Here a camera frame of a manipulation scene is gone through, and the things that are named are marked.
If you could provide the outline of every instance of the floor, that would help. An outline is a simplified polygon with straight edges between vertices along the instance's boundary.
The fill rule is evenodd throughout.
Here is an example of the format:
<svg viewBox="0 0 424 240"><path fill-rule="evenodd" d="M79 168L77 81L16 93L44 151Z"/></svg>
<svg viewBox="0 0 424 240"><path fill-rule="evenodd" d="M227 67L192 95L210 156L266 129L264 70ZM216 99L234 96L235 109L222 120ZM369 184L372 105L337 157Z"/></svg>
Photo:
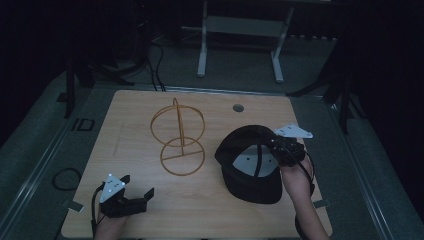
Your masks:
<svg viewBox="0 0 424 240"><path fill-rule="evenodd" d="M198 78L198 31L187 30L181 44L164 36L156 38L160 48L152 45L150 60L156 67L163 51L155 73L167 91L284 96L317 78L335 43L287 39L280 56L285 81L276 83L269 46L226 45L225 39L228 36L212 36L206 76ZM63 117L65 104L56 101L65 91L65 74L52 81L0 150L0 177L5 180L0 183L0 239L65 239L60 228L74 190L60 190L52 181L63 188L77 186L78 176L63 170L84 171L114 92L154 91L151 74L142 69L123 76L134 86L121 86L100 75L92 89L76 84L76 108L68 119ZM315 136L305 139L305 144L314 157L323 198L329 203L331 239L424 239L423 223L372 127L351 108L349 133L344 134L337 122L338 105L321 99L325 88L291 101L299 126ZM94 121L91 131L75 130L82 119Z"/></svg>

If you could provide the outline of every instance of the wooden table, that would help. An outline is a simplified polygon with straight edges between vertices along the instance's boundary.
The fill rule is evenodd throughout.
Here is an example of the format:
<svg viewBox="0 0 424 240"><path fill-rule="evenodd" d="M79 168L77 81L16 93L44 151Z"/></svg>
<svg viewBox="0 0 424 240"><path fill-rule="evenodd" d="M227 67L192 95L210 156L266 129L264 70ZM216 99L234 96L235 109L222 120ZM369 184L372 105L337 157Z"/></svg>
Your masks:
<svg viewBox="0 0 424 240"><path fill-rule="evenodd" d="M163 144L152 135L150 123L162 108L179 105L198 109L205 120L205 132L199 143L205 149L201 168L188 176L170 174L162 167ZM244 111L233 110L241 104ZM196 138L201 118L190 109L180 109L185 136ZM223 181L215 150L234 129L260 124L276 129L296 123L290 100L285 97L207 94L181 92L118 91L84 171L74 201L85 206L82 212L70 210L62 234L69 238L91 237L91 197L109 173L121 178L131 176L126 186L128 199L141 198L152 187L155 196L147 212L133 215L122 237L132 238L272 238L298 236L294 227L295 211L286 192L272 205L245 202L231 195ZM153 129L159 138L178 137L176 111L161 115ZM198 166L199 156L185 157L178 171ZM318 187L312 196L321 199ZM325 208L318 214L332 233Z"/></svg>

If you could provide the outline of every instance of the black wire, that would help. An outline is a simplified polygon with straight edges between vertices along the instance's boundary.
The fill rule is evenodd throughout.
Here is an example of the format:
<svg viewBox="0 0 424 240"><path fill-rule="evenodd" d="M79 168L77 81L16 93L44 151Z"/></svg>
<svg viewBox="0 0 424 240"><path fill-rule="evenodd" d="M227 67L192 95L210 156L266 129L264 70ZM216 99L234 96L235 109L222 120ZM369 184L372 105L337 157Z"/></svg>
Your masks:
<svg viewBox="0 0 424 240"><path fill-rule="evenodd" d="M96 220L96 196L103 189L104 185L105 183L98 187L91 198L91 230L93 231L93 238L96 235L96 228L98 225Z"/></svg>
<svg viewBox="0 0 424 240"><path fill-rule="evenodd" d="M60 174L62 174L62 173L64 173L64 172L67 172L67 171L71 171L71 172L74 172L74 173L76 173L77 174L77 176L78 176L78 183L77 183L77 186L76 187L72 187L72 188L63 188L63 187L60 187L57 183L56 183L56 179L57 179L57 177L60 175ZM65 168L65 169L62 169L62 170L60 170L58 173L56 173L54 176L53 176L53 178L52 178L52 185L53 185L53 187L54 188L56 188L56 189L58 189L58 190L60 190L60 191L74 191L74 190L76 190L77 188L78 188L78 184L79 184L79 182L81 181L81 173L77 170L77 169L75 169L75 168Z"/></svg>
<svg viewBox="0 0 424 240"><path fill-rule="evenodd" d="M152 78L152 85L155 88L155 91L157 91L158 89L156 87L155 77L154 77L154 71L153 71L152 62L150 61L150 59L147 59L147 65L150 68L150 77Z"/></svg>
<svg viewBox="0 0 424 240"><path fill-rule="evenodd" d="M159 85L160 85L162 91L166 92L165 85L163 85L163 83L162 83L162 81L159 77L159 66L160 66L160 63L162 62L162 59L163 59L163 48L159 44L156 44L156 43L153 43L153 42L152 42L152 45L159 48L159 50L160 50L160 57L159 57L158 63L156 64L156 78L159 82Z"/></svg>

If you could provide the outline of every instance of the black cable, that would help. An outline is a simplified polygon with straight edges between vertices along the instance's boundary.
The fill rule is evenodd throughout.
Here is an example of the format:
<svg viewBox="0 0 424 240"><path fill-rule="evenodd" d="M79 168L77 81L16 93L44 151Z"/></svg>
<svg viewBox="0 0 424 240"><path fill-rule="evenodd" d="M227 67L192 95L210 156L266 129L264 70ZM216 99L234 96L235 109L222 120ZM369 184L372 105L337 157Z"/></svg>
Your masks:
<svg viewBox="0 0 424 240"><path fill-rule="evenodd" d="M104 186L105 186L105 183L103 182L102 185L100 185L100 187L96 189L96 191L93 194L93 197L91 198L91 230L93 232L93 238L96 235L96 228L98 225L96 220L96 196L101 190L103 190Z"/></svg>
<svg viewBox="0 0 424 240"><path fill-rule="evenodd" d="M156 78L159 82L159 85L161 86L162 91L166 92L165 86L163 85L163 83L162 83L162 81L159 77L159 65L160 65L160 63L162 62L162 59L163 59L163 48L159 44L156 44L156 43L153 43L153 42L152 42L152 45L159 48L159 50L160 50L160 57L159 57L158 63L156 64Z"/></svg>
<svg viewBox="0 0 424 240"><path fill-rule="evenodd" d="M54 188L56 188L56 189L58 189L58 190L60 190L60 191L74 191L74 190L77 190L77 188L78 188L78 184L77 184L77 186L76 187L72 187L72 188L64 188L64 187L60 187L57 183L56 183L56 179L57 179L57 177L60 175L60 174L62 174L62 173L64 173L64 172L67 172L67 171L71 171L71 172L74 172L74 173L76 173L77 174L77 176L78 176L78 184L79 184L79 182L81 181L81 173L77 170L77 169L75 169L75 168L65 168L65 169L62 169L62 170L60 170L58 173L56 173L54 176L53 176L53 178L52 178L52 185L53 185L53 187Z"/></svg>

